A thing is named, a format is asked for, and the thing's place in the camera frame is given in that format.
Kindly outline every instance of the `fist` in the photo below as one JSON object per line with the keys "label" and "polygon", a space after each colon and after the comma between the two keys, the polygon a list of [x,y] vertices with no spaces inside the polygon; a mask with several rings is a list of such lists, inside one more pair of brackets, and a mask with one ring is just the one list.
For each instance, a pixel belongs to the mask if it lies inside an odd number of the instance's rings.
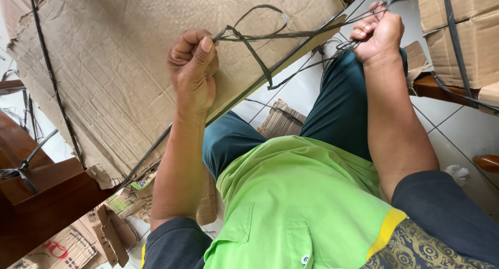
{"label": "fist", "polygon": [[350,35],[351,39],[361,41],[354,52],[363,63],[399,52],[404,24],[399,15],[389,12],[382,3],[371,4],[371,11],[354,25]]}
{"label": "fist", "polygon": [[211,34],[191,29],[180,35],[168,51],[167,66],[176,108],[189,112],[204,112],[215,100],[215,80],[218,56]]}

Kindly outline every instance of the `person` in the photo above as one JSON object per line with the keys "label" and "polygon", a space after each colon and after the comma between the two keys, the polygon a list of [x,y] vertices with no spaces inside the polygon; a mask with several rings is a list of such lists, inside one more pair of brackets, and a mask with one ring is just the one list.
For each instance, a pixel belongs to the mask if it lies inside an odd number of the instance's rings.
{"label": "person", "polygon": [[[206,30],[178,38],[142,268],[499,266],[497,226],[439,170],[414,112],[402,20],[376,5],[351,33],[362,42],[326,69],[299,136],[267,140],[233,112],[205,129],[218,44]],[[203,164],[226,204],[213,241],[195,221]]]}

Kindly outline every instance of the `wooden armrest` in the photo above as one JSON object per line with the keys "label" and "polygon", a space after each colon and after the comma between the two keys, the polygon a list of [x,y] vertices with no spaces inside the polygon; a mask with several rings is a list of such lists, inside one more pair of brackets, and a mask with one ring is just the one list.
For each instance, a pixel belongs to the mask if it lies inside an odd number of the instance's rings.
{"label": "wooden armrest", "polygon": [[499,175],[499,156],[496,155],[475,156],[473,157],[473,163],[478,165],[482,170]]}

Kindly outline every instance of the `white tile floor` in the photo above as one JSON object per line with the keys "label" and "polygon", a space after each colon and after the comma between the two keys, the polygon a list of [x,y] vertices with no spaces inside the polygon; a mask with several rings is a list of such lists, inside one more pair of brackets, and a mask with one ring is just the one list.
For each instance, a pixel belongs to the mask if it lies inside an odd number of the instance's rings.
{"label": "white tile floor", "polygon": [[[369,5],[378,0],[356,0],[349,6],[346,14],[352,14],[353,17],[363,14]],[[396,3],[390,7],[392,12],[401,15],[405,25],[405,33],[402,38],[402,46],[405,46],[413,41],[419,41],[431,62],[426,41],[423,39],[421,31],[418,0],[409,0],[407,2]],[[5,61],[0,60],[0,73],[3,73],[11,59],[3,51],[6,43],[6,32],[3,30],[3,22],[0,22],[0,56],[6,58]],[[343,36],[348,37],[352,31],[352,25],[344,26],[340,34],[334,37],[340,41],[345,41]],[[338,40],[331,42],[326,50],[326,54],[331,56]],[[308,59],[308,55],[296,61],[283,72],[275,76],[274,82],[280,82],[286,77],[295,73],[298,68]],[[320,55],[314,57],[308,64],[314,61],[319,61]],[[283,87],[273,91],[267,91],[266,85],[257,89],[249,96],[250,99],[272,105],[278,98],[282,99],[296,111],[307,115],[319,94],[320,78],[322,75],[322,66],[315,66],[297,74],[291,81]],[[467,106],[460,106],[453,103],[448,103],[439,100],[428,98],[411,97],[412,103],[416,109],[416,114],[421,120],[431,143],[437,153],[440,161],[441,169],[445,169],[449,165],[459,164],[470,171],[471,180],[464,187],[464,190],[469,196],[475,200],[492,218],[499,221],[499,176],[493,175],[483,170],[478,169],[471,161],[473,156],[481,154],[496,154],[499,155],[499,118],[494,117]],[[5,95],[0,97],[0,107],[17,107],[16,104],[21,102],[22,96]],[[250,101],[242,101],[233,109],[244,120],[249,122],[253,127],[261,125],[268,114],[268,108],[263,105]],[[43,113],[37,112],[37,118],[42,120],[45,118]],[[44,130],[47,133],[53,129],[46,123],[48,120],[41,121]],[[56,157],[58,161],[71,157],[68,153],[62,153],[66,147],[62,138],[54,141],[52,145],[53,152],[49,153],[51,157]],[[214,223],[204,226],[203,229],[215,238],[222,225],[223,205],[219,204],[218,219]],[[140,241],[129,250],[130,261],[127,264],[127,269],[139,269],[141,260],[142,245],[150,233],[150,225],[143,221],[129,218],[128,219],[137,230]],[[109,264],[103,264],[100,269],[109,269]]]}

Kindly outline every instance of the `dark sleeve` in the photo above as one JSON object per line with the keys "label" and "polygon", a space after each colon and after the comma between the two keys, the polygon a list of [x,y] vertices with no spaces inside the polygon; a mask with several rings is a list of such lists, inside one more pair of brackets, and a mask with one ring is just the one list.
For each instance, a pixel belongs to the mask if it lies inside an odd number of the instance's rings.
{"label": "dark sleeve", "polygon": [[193,219],[167,221],[147,237],[142,269],[202,268],[203,255],[211,243]]}
{"label": "dark sleeve", "polygon": [[499,266],[499,227],[447,173],[427,170],[404,177],[392,206],[457,253]]}

